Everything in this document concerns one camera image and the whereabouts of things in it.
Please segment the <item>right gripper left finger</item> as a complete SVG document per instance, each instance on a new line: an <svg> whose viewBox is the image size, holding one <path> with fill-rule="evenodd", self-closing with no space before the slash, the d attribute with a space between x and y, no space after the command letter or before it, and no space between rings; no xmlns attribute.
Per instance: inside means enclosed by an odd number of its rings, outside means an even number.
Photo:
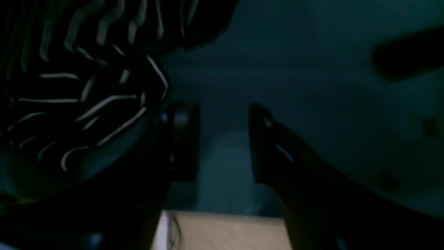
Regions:
<svg viewBox="0 0 444 250"><path fill-rule="evenodd" d="M177 102L119 160L82 181L57 173L68 188L1 212L1 243L18 250L149 250L173 182L193 182L201 114Z"/></svg>

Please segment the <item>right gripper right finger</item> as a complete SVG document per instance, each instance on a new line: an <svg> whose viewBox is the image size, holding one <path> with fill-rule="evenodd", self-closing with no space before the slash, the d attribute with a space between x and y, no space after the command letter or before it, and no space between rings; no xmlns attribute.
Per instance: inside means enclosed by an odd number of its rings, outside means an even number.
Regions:
<svg viewBox="0 0 444 250"><path fill-rule="evenodd" d="M292 249L443 249L442 219L346 177L260 104L249 105L248 131L254 180L278 196Z"/></svg>

